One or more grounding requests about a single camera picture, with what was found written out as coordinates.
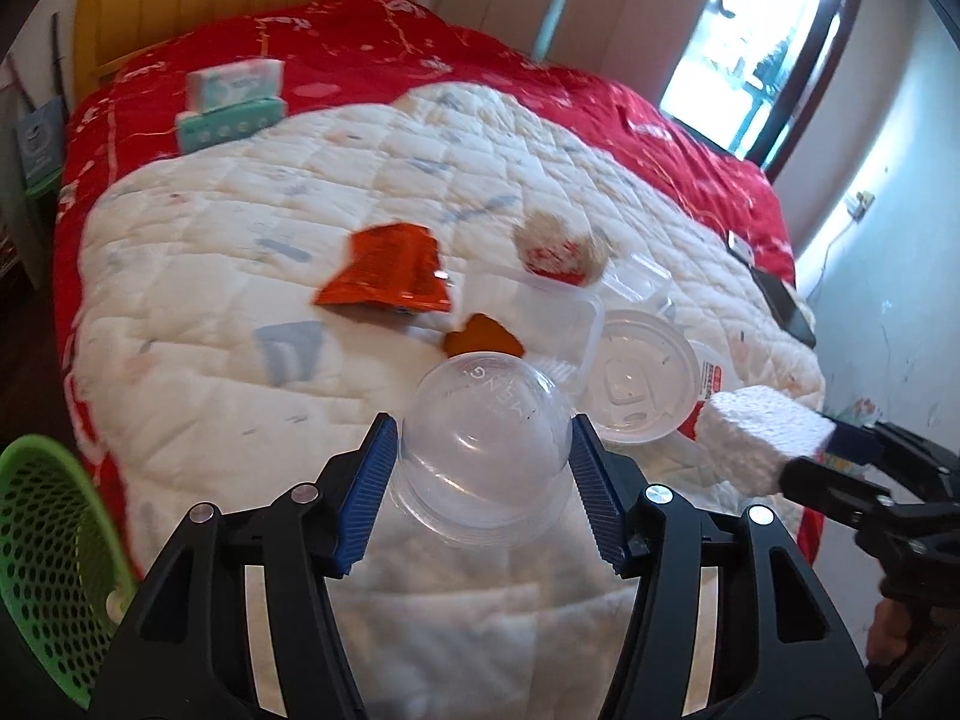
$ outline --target plastic container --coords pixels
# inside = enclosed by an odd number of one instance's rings
[[[531,541],[556,523],[570,495],[571,415],[556,385],[516,357],[454,357],[416,388],[392,497],[447,541]]]
[[[659,314],[669,303],[673,275],[640,254],[611,260],[596,290],[605,305]]]
[[[463,318],[472,314],[502,324],[523,344],[523,359],[571,398],[584,391],[603,328],[603,303],[596,295],[524,271],[472,263]]]
[[[662,439],[688,418],[699,392],[700,364],[671,324],[642,311],[608,312],[580,401],[600,439]]]

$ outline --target floor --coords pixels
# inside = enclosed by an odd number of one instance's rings
[[[51,288],[36,292],[20,269],[0,282],[0,446],[40,433],[76,451],[52,302]]]

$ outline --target green laundry basket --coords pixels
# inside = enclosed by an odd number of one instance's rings
[[[84,709],[116,630],[114,589],[128,603],[136,582],[88,474],[54,440],[13,442],[0,455],[0,602],[35,656],[21,670],[38,664]],[[4,666],[17,649],[0,641]]]

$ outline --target transparent plastic cup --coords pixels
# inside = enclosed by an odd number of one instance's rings
[[[403,418],[392,496],[446,541],[531,541],[570,495],[571,415],[563,392],[516,357],[454,357],[424,377]]]

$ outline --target wall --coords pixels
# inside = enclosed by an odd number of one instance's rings
[[[877,201],[849,227],[846,210],[836,209],[798,262],[800,289],[813,292],[827,410],[848,418],[874,412],[953,451],[960,448],[958,148],[960,50],[924,3],[904,85],[854,180]],[[839,525],[829,526],[816,568],[862,645],[880,569]]]
[[[434,5],[435,0],[419,0]],[[73,19],[77,0],[40,0],[30,19],[23,25],[13,43],[13,57],[24,86],[39,103],[49,100],[54,92],[51,70],[50,17],[61,14],[61,59],[64,63],[67,95],[72,100],[73,84]]]
[[[904,76],[922,1],[863,0],[827,95],[774,184],[795,250],[811,240],[877,135]]]

